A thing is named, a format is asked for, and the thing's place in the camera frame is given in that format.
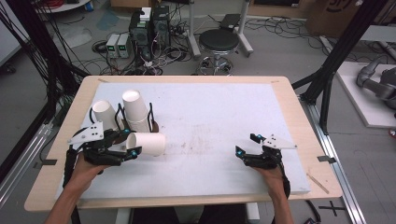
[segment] white paper cup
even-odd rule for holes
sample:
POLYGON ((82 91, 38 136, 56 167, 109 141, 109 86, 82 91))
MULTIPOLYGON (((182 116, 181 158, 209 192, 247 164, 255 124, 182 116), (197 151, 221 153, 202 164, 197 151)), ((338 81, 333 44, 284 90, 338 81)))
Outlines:
POLYGON ((147 118, 142 119, 138 122, 133 122, 130 120, 127 121, 132 131, 135 131, 137 133, 149 133, 149 123, 147 118))
MULTIPOLYGON (((113 106, 106 100, 101 100, 93 104, 92 106, 93 114, 96 117, 96 120, 101 120, 103 122, 103 129, 112 129, 117 130, 117 123, 115 120, 116 111, 113 106)), ((123 129, 123 123, 120 117, 117 117, 117 121, 119 122, 120 128, 123 129)))
POLYGON ((165 135, 162 133, 130 133, 126 139, 126 147, 142 147, 142 153, 161 156, 165 151, 165 135))
POLYGON ((125 117, 129 121, 138 122, 148 116, 149 111, 139 91, 126 91, 122 95, 122 100, 125 109, 125 117))

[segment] chair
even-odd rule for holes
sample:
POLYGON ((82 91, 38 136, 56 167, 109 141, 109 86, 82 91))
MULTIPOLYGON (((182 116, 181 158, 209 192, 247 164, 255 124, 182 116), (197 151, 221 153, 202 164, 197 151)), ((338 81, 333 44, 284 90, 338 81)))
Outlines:
POLYGON ((233 73, 233 63, 221 56, 235 52, 238 45, 238 36, 230 31, 218 29, 203 32, 199 37, 199 46, 213 56, 204 57, 199 62, 196 73, 207 75, 207 70, 213 69, 213 76, 217 72, 230 76, 233 73))

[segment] black strap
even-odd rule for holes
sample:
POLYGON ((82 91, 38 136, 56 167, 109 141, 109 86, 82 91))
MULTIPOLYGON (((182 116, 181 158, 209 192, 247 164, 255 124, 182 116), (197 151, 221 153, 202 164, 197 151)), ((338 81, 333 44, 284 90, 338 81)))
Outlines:
POLYGON ((58 160, 43 160, 41 165, 55 165, 58 160))
MULTIPOLYGON (((66 152, 66 162, 64 163, 64 184, 63 187, 67 185, 69 182, 70 178, 72 177, 73 171, 74 171, 74 166, 76 164, 78 152, 73 149, 72 146, 70 146, 69 150, 66 152)), ((79 213, 78 213, 78 208, 75 206, 73 213, 71 215, 72 223, 73 224, 81 224, 81 221, 79 220, 79 213)))
MULTIPOLYGON (((288 199, 291 192, 290 181, 288 180, 288 177, 285 174, 285 170, 282 162, 279 163, 279 168, 282 171, 282 175, 283 175, 283 191, 285 191, 286 198, 288 199)), ((276 224, 275 216, 271 224, 276 224)))
POLYGON ((337 162, 334 157, 329 157, 329 156, 319 156, 318 160, 319 161, 328 161, 329 164, 337 162))

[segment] metal frame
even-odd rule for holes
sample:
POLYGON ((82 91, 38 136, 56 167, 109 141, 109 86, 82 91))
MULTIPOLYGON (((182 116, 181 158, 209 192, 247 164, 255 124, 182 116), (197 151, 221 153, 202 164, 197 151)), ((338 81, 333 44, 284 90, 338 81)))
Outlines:
POLYGON ((33 138, 29 138, 32 139, 29 146, 14 163, 12 169, 8 172, 7 177, 0 185, 0 209, 7 202, 8 197, 17 187, 26 171, 30 168, 30 164, 35 159, 36 155, 50 135, 52 126, 52 122, 49 124, 42 124, 33 138))
POLYGON ((241 45, 244 47, 245 51, 247 52, 247 57, 249 57, 250 54, 253 53, 253 48, 250 46, 247 38, 244 35, 244 29, 245 29, 245 23, 247 20, 249 4, 250 4, 250 0, 244 1, 244 5, 242 6, 242 17, 241 17, 241 21, 239 22, 239 27, 234 28, 236 31, 236 34, 238 35, 239 42, 241 43, 241 45))
POLYGON ((47 72, 47 78, 44 78, 47 82, 47 104, 43 107, 41 112, 37 115, 34 122, 28 128, 24 136, 20 139, 18 144, 8 154, 5 161, 0 166, 0 183, 4 181, 7 173, 11 170, 14 163, 18 160, 19 156, 25 150, 25 147, 29 143, 28 141, 32 138, 33 134, 40 128, 41 123, 48 124, 56 113, 56 104, 61 97, 61 93, 57 91, 57 87, 62 86, 64 94, 74 95, 76 94, 79 84, 74 78, 74 75, 79 77, 87 77, 89 74, 83 70, 77 68, 69 61, 67 61, 50 37, 50 34, 35 11, 34 6, 29 1, 12 1, 6 0, 9 8, 15 14, 20 21, 23 29, 30 36, 32 43, 37 47, 38 51, 42 55, 42 60, 45 61, 39 69, 38 63, 40 59, 37 59, 32 54, 32 48, 27 45, 20 34, 17 33, 11 23, 7 21, 2 13, 0 13, 0 21, 8 28, 8 30, 14 35, 19 41, 22 48, 25 50, 32 63, 37 67, 37 71, 41 76, 47 72))
POLYGON ((301 95, 302 100, 307 101, 310 105, 314 105, 320 94, 323 93, 319 125, 325 134, 328 134, 327 118, 332 79, 349 52, 352 51, 387 2, 387 0, 364 1, 319 70, 291 85, 294 89, 298 89, 311 83, 306 92, 301 95))
POLYGON ((194 36, 194 0, 190 0, 190 30, 187 30, 187 37, 189 39, 189 44, 194 55, 194 59, 197 60, 201 57, 201 51, 198 48, 197 41, 194 36))
POLYGON ((324 153, 330 158, 335 158, 336 162, 331 164, 332 169, 334 170, 334 174, 340 183, 341 189, 343 191, 343 201, 346 206, 346 210, 348 211, 349 217, 353 223, 363 224, 366 223, 361 208, 359 207, 358 201, 353 193, 352 187, 349 185, 347 181, 347 176, 344 172, 344 169, 341 165, 340 160, 338 159, 337 153, 335 151, 334 145, 332 144, 332 140, 330 136, 327 135, 321 129, 319 125, 319 112, 315 105, 305 104, 306 109, 308 110, 307 116, 311 118, 312 126, 314 131, 317 134, 318 140, 323 147, 324 153))

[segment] gray floor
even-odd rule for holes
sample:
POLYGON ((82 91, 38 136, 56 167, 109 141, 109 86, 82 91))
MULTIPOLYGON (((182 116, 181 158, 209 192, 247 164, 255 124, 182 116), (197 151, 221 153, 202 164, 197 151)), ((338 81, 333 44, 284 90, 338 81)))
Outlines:
MULTIPOLYGON (((92 40, 89 43, 73 48, 81 61, 98 58, 98 55, 91 51, 92 43, 106 39, 112 32, 124 32, 129 25, 128 20, 118 19, 107 6, 102 2, 92 13, 76 9, 56 14, 57 21, 65 23, 84 17, 82 21, 70 23, 70 25, 84 26, 92 33, 92 40)), ((218 21, 221 18, 221 16, 215 17, 218 21)), ((207 20, 209 20, 208 17, 201 16, 195 20, 195 27, 207 20)), ((216 25, 214 22, 207 22, 204 27, 214 25, 216 25)), ((247 27, 245 34, 254 48, 254 53, 247 58, 244 52, 239 50, 239 54, 228 57, 234 63, 236 76, 285 76, 290 82, 294 82, 314 73, 326 60, 326 55, 321 48, 315 49, 309 46, 311 44, 314 47, 320 47, 319 42, 312 38, 309 43, 307 38, 284 38, 268 32, 265 28, 252 30, 247 27)), ((364 44, 359 44, 354 49, 354 53, 359 57, 361 55, 371 58, 378 56, 364 44)), ((46 101, 45 85, 24 53, 18 52, 10 61, 17 68, 17 73, 8 74, 2 70, 0 74, 0 92, 6 96, 0 100, 2 107, 0 118, 4 122, 4 125, 0 127, 2 140, 0 141, 2 148, 0 161, 5 159, 8 152, 19 141, 46 101)), ((359 61, 367 62, 364 58, 359 58, 359 61)), ((123 60, 119 61, 119 64, 127 62, 123 60)), ((171 63, 163 69, 163 74, 165 76, 190 75, 195 72, 196 65, 197 62, 193 60, 185 63, 171 63)), ((103 62, 98 62, 86 67, 92 74, 97 75, 106 66, 103 62)), ((305 87, 300 88, 296 93, 304 92, 304 89, 305 87)), ((388 136, 387 131, 364 126, 345 90, 335 78, 329 113, 329 133, 367 223, 396 223, 396 194, 394 193, 396 177, 392 172, 396 167, 396 147, 395 140, 388 136)), ((47 150, 48 147, 43 151, 44 157, 47 150)), ((44 221, 46 213, 29 213, 23 208, 38 172, 38 169, 33 168, 33 164, 27 170, 0 210, 2 223, 44 221)), ((329 200, 314 200, 313 203, 321 215, 322 223, 350 223, 345 210, 334 212, 330 209, 319 208, 331 206, 329 200)), ((344 207, 341 199, 333 199, 332 203, 335 207, 344 207)), ((314 217, 304 201, 293 201, 290 204, 295 223, 304 223, 309 217, 314 217)), ((273 216, 272 205, 260 203, 259 208, 262 217, 260 223, 270 223, 273 216)), ((114 223, 117 211, 115 209, 90 209, 83 210, 80 214, 83 223, 114 223)))

